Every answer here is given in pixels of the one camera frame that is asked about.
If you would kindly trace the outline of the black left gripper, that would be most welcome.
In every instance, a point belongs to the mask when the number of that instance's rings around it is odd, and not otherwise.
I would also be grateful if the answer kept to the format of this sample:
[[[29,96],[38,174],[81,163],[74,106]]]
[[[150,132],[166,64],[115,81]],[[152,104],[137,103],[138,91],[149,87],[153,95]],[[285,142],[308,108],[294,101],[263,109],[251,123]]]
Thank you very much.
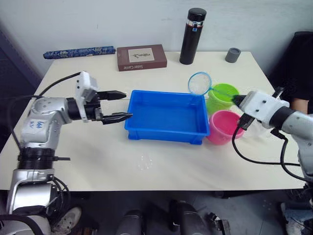
[[[86,101],[84,108],[88,120],[102,121],[103,125],[119,123],[133,116],[131,113],[113,113],[108,116],[103,116],[101,110],[101,100],[118,100],[123,99],[127,95],[120,91],[101,91],[97,92],[90,101]]]

